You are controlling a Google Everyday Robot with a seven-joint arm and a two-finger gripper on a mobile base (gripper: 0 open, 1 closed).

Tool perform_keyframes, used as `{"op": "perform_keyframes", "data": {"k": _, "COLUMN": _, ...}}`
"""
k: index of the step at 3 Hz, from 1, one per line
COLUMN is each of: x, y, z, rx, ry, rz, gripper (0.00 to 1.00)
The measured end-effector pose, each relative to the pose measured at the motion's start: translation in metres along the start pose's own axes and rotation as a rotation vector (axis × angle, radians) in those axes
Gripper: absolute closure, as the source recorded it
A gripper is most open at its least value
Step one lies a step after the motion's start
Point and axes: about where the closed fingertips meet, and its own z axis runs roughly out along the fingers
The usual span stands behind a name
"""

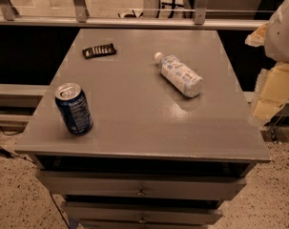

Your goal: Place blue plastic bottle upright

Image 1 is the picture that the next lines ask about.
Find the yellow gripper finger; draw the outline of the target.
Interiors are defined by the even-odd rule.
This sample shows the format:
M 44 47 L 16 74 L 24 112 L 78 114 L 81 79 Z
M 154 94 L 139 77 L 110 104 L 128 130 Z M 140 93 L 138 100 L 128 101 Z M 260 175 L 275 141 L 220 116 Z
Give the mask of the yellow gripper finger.
M 267 31 L 267 24 L 261 25 L 246 37 L 245 44 L 251 47 L 264 46 L 266 31 Z
M 289 63 L 278 62 L 271 70 L 258 74 L 255 96 L 250 105 L 249 122 L 255 126 L 268 123 L 289 99 Z

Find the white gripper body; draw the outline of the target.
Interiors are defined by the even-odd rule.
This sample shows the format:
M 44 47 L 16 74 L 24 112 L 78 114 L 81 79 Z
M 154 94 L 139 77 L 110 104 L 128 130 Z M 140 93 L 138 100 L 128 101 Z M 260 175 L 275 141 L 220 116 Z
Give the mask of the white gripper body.
M 264 42 L 265 54 L 279 62 L 289 62 L 289 0 L 284 0 L 270 17 Z

